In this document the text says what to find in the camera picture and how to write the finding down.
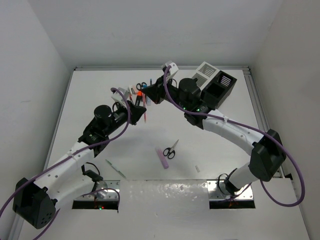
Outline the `red pen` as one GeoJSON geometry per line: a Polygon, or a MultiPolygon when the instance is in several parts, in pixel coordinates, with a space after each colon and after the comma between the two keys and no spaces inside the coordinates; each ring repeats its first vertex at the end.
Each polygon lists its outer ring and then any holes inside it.
{"type": "Polygon", "coordinates": [[[143,97],[143,107],[145,108],[145,112],[143,114],[144,123],[147,123],[147,101],[146,101],[146,95],[142,93],[143,97]]]}

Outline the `green pen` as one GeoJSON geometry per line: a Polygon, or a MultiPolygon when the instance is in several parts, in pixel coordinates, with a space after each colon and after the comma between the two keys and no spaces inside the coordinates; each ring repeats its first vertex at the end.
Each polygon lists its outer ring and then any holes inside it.
{"type": "Polygon", "coordinates": [[[127,177],[116,167],[114,166],[109,160],[105,160],[106,163],[113,169],[115,170],[122,178],[124,178],[125,180],[127,179],[127,177]]]}

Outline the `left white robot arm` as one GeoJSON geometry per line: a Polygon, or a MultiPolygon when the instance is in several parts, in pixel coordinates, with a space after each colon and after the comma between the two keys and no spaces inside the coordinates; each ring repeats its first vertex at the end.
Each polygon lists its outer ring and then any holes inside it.
{"type": "Polygon", "coordinates": [[[94,117],[70,150],[61,157],[57,167],[33,181],[22,178],[15,189],[13,211],[35,229],[46,226],[66,203],[90,193],[103,177],[85,164],[93,161],[108,145],[109,136],[123,124],[136,125],[146,112],[143,106],[127,101],[117,104],[116,111],[108,105],[94,109],[94,117]]]}

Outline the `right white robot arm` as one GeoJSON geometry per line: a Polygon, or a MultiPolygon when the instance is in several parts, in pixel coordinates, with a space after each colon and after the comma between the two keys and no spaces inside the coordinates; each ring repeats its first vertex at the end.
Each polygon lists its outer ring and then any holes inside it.
{"type": "Polygon", "coordinates": [[[154,84],[142,84],[140,90],[155,104],[174,101],[184,110],[184,117],[193,126],[215,133],[244,150],[250,160],[236,168],[218,185],[224,195],[233,196],[242,187],[257,180],[268,182],[286,159],[280,148],[279,134],[269,129],[267,136],[247,126],[239,126],[219,110],[219,106],[231,93],[236,78],[224,72],[203,80],[200,77],[183,78],[178,86],[173,79],[166,84],[162,77],[154,84]]]}

